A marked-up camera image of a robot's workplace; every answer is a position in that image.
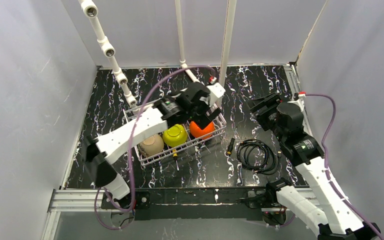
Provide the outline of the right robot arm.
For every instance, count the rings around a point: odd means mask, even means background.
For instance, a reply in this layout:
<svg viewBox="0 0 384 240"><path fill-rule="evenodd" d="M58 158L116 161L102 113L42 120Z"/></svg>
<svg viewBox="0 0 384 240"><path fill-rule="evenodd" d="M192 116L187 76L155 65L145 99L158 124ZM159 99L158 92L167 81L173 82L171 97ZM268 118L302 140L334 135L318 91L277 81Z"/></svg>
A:
<svg viewBox="0 0 384 240"><path fill-rule="evenodd" d="M329 153L324 142L304 129L305 92L283 101L271 93L247 101L247 106L264 131L277 138L281 152L307 181L318 200L313 204L287 180L266 185L270 199L302 220L319 240L373 240L382 234L350 203L329 167Z"/></svg>

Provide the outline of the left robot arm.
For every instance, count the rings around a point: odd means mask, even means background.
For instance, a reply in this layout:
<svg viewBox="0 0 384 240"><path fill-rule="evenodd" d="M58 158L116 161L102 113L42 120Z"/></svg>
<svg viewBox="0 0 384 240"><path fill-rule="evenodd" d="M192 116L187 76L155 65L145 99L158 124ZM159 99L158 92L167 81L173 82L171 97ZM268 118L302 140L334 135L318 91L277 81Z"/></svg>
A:
<svg viewBox="0 0 384 240"><path fill-rule="evenodd" d="M134 120L96 138L83 140L81 160L93 183L106 189L114 200L121 200L134 190L117 173L113 164L147 138L176 124L195 122L205 128L221 112L216 102L225 94L219 83L193 82L185 90L166 95L140 110Z"/></svg>

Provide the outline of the white bowl brown rim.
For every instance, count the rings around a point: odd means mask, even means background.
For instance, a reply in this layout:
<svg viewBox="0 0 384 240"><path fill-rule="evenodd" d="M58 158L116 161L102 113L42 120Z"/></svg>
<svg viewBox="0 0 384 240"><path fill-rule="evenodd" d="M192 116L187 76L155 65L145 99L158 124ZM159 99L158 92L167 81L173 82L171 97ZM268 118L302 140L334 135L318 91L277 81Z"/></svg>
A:
<svg viewBox="0 0 384 240"><path fill-rule="evenodd" d="M164 141L159 134L154 134L138 145L139 152L146 158L161 153L164 150Z"/></svg>

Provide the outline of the orange bowl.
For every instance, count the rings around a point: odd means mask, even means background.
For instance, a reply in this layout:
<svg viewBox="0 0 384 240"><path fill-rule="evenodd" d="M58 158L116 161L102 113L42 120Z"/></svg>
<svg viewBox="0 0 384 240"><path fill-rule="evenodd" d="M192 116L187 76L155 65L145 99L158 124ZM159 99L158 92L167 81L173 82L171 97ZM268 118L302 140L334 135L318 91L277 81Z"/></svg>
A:
<svg viewBox="0 0 384 240"><path fill-rule="evenodd" d="M189 132L195 138L208 139L213 134L212 132L215 130L215 125L213 122L210 122L205 128L200 128L194 121L191 121L189 124Z"/></svg>

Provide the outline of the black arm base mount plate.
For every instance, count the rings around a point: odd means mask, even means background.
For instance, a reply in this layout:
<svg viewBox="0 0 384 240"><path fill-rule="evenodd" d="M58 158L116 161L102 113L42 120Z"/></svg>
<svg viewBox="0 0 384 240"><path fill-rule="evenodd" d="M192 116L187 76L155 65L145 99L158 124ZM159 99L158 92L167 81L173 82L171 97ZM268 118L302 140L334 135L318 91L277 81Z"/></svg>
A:
<svg viewBox="0 0 384 240"><path fill-rule="evenodd" d="M265 187L139 188L134 218L245 219L283 224L288 210L266 196Z"/></svg>

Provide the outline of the yellow green bowl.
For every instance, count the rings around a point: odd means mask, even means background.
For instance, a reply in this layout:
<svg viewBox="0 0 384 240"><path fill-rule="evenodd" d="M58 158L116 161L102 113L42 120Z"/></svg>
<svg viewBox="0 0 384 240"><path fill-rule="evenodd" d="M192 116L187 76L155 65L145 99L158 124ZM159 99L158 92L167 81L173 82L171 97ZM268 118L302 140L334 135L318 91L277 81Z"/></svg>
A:
<svg viewBox="0 0 384 240"><path fill-rule="evenodd" d="M188 139L186 129L181 124L175 124L162 134L162 139L171 148L184 144Z"/></svg>

